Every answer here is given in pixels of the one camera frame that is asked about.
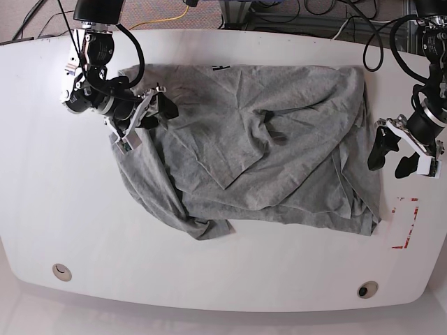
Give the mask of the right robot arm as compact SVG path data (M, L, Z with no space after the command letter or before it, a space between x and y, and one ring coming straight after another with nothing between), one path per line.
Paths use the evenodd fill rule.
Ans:
M166 97L160 85L137 96L132 92L145 72L145 58L135 36L122 24L123 1L78 1L73 18L82 27L69 31L71 49L64 69L61 102L69 112L87 110L103 116L118 141L129 143L136 128L152 129L159 124L158 115L178 117L179 111ZM111 26L117 27L135 46L138 55L137 74L107 77L107 65L115 51Z

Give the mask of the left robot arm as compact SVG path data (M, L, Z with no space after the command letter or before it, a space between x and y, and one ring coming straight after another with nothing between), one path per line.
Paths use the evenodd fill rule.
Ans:
M389 43L397 65L418 83L413 86L411 105L413 114L406 118L379 119L376 137L367 159L371 171L380 170L390 151L399 151L399 141L404 140L413 149L411 156L401 158L395 177L402 179L416 173L437 178L441 173L441 156L444 143L438 136L446 129L446 2L416 1L416 12L395 19L391 26ZM405 23L414 21L422 27L420 47L429 61L429 76L412 71L397 51L395 34Z

